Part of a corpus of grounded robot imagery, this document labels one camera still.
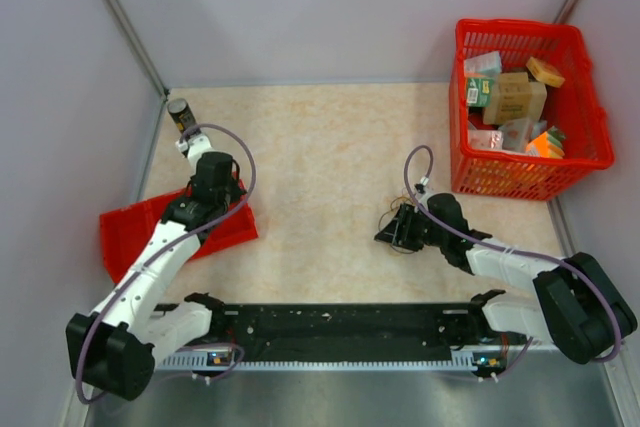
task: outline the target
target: red basket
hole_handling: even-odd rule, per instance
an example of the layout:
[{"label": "red basket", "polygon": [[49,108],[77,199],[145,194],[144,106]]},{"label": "red basket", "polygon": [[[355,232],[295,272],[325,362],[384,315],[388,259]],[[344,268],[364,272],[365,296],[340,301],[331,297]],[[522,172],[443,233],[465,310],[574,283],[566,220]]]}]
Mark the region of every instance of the red basket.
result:
[{"label": "red basket", "polygon": [[[100,215],[102,259],[116,284],[144,249],[169,202],[182,193],[183,190],[178,190]],[[247,204],[217,226],[191,259],[257,238],[253,212]]]},{"label": "red basket", "polygon": [[[474,150],[467,139],[464,59],[500,51],[503,71],[534,56],[564,76],[549,88],[543,119],[567,134],[565,158],[547,159]],[[451,185],[454,192],[549,200],[594,170],[614,162],[606,114],[591,80],[591,60],[580,31],[570,25],[522,20],[469,20],[456,26],[456,57],[449,87]]]}]

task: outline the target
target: table surface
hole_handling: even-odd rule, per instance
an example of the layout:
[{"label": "table surface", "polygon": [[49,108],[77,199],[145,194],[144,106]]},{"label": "table surface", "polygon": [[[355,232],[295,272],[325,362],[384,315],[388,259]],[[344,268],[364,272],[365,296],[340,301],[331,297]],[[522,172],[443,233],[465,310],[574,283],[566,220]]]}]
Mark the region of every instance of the table surface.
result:
[{"label": "table surface", "polygon": [[[436,248],[407,255],[373,241],[380,216],[402,193],[404,162],[416,145],[435,152],[430,187],[450,191],[446,83],[174,89],[171,97],[186,98],[198,121],[249,145],[260,238],[187,263],[165,301],[208,292],[227,303],[444,302],[506,288],[450,266]],[[145,198],[186,185],[191,171],[177,136],[165,115]],[[248,182],[242,150],[223,134],[209,136]],[[426,167],[426,154],[417,155],[411,181]],[[471,228],[560,255],[544,202],[456,197]]]}]

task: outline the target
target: green package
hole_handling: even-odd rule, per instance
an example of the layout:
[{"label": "green package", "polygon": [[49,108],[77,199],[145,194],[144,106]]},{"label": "green package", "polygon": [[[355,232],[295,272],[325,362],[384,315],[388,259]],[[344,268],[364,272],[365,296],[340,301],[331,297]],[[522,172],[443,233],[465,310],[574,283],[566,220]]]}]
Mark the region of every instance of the green package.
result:
[{"label": "green package", "polygon": [[558,144],[560,144],[558,147],[562,147],[562,142],[567,140],[566,134],[562,132],[559,128],[557,128],[555,125],[551,127],[549,130],[547,130],[547,133],[553,140],[555,140]]},{"label": "green package", "polygon": [[490,77],[467,77],[467,107],[486,107],[491,100],[493,79]]}]

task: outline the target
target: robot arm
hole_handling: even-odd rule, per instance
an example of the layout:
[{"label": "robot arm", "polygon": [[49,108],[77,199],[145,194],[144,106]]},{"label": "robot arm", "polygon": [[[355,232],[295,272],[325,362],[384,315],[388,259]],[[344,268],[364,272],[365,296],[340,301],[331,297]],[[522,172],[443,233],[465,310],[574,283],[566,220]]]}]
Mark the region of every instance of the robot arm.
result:
[{"label": "robot arm", "polygon": [[[82,381],[126,400],[140,395],[167,356],[209,331],[210,305],[198,299],[181,303],[159,319],[152,320],[151,314],[211,229],[189,237],[185,234],[221,217],[245,194],[238,183],[237,163],[231,155],[213,151],[205,134],[194,132],[178,148],[195,171],[184,193],[167,206],[147,246],[113,292],[90,315],[74,315],[66,329],[71,371],[76,377],[85,338],[99,314],[119,297],[95,327]],[[169,244],[174,245],[151,261]]]},{"label": "robot arm", "polygon": [[[501,247],[506,244],[489,234],[469,229],[460,204],[451,194],[432,194],[424,183],[420,203],[456,230]],[[435,224],[412,204],[403,204],[375,240],[410,251],[437,246],[447,261],[472,275],[499,279],[529,295],[492,291],[482,312],[495,332],[517,332],[558,349],[577,363],[587,363],[613,345],[611,323],[593,293],[573,275],[553,262],[500,252],[472,244]],[[625,300],[588,254],[578,253],[566,262],[580,270],[603,294],[613,310],[622,337],[637,329],[637,320]]]}]

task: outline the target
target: red plastic tray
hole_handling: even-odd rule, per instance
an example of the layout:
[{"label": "red plastic tray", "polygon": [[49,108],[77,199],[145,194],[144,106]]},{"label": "red plastic tray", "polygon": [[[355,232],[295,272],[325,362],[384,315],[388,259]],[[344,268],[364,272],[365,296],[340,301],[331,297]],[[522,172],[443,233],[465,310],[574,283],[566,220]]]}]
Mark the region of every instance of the red plastic tray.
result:
[{"label": "red plastic tray", "polygon": [[[184,190],[178,190],[100,215],[102,260],[115,283],[120,282],[138,258],[169,202],[183,192]],[[257,238],[255,218],[247,204],[213,229],[207,241],[191,259]]]}]

